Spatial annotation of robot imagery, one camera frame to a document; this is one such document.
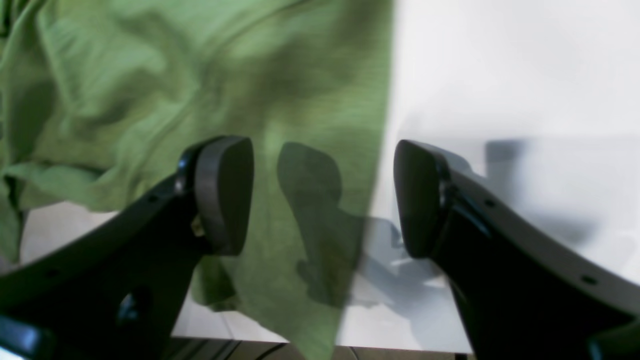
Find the wrinkled fabric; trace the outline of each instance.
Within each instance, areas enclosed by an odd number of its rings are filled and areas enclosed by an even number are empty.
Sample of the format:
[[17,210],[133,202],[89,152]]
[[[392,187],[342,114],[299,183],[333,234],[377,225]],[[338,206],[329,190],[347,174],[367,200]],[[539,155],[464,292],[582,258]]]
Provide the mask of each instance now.
[[242,311],[310,360],[330,358],[362,238],[348,216],[367,213],[381,143],[391,1],[1,8],[2,255],[19,259],[22,210],[121,210],[189,145],[249,136],[245,249],[204,258],[193,296]]

